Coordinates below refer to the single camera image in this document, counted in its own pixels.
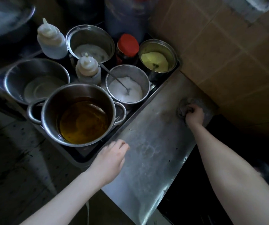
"brown oil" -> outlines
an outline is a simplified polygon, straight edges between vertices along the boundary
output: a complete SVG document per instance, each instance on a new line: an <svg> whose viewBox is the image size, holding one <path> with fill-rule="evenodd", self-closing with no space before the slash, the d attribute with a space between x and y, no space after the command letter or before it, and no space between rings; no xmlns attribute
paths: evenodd
<svg viewBox="0 0 269 225"><path fill-rule="evenodd" d="M109 127L106 113L90 98L82 98L66 109L59 120L59 131L72 144L86 144L102 136Z"/></svg>

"person's left arm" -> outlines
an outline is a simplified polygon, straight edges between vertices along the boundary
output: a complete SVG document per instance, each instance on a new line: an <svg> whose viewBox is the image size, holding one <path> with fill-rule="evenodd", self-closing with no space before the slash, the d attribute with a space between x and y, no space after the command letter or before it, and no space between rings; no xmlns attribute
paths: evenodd
<svg viewBox="0 0 269 225"><path fill-rule="evenodd" d="M84 204L104 185L113 181L125 162L129 145L111 142L97 155L90 168L81 173L51 201L20 225L68 225Z"/></svg>

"white cord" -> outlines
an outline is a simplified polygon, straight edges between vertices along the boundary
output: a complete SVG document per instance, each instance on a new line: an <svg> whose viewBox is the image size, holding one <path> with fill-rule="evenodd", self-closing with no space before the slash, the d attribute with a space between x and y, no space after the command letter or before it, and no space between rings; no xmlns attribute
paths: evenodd
<svg viewBox="0 0 269 225"><path fill-rule="evenodd" d="M89 215L89 213L90 213L90 206L89 206L89 204L88 204L88 201L87 201L87 203L86 203L85 205L86 205L86 208L87 208L87 210L88 210L88 215Z"/></svg>

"forearm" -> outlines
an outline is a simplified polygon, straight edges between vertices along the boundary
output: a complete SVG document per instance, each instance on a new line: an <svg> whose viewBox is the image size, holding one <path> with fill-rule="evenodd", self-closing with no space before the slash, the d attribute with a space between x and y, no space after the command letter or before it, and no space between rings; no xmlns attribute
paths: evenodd
<svg viewBox="0 0 269 225"><path fill-rule="evenodd" d="M267 183L203 126L191 129L212 188L234 225L269 224Z"/></svg>
<svg viewBox="0 0 269 225"><path fill-rule="evenodd" d="M87 170L21 225L68 225L101 186L94 174Z"/></svg>

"bowl of yellow powder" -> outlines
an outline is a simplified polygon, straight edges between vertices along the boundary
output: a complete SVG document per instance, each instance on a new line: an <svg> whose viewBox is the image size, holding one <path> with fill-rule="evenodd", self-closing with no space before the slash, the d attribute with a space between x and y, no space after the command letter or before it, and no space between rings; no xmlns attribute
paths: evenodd
<svg viewBox="0 0 269 225"><path fill-rule="evenodd" d="M159 80L165 73L172 71L177 65L174 49L164 41L151 39L140 45L140 61L150 81Z"/></svg>

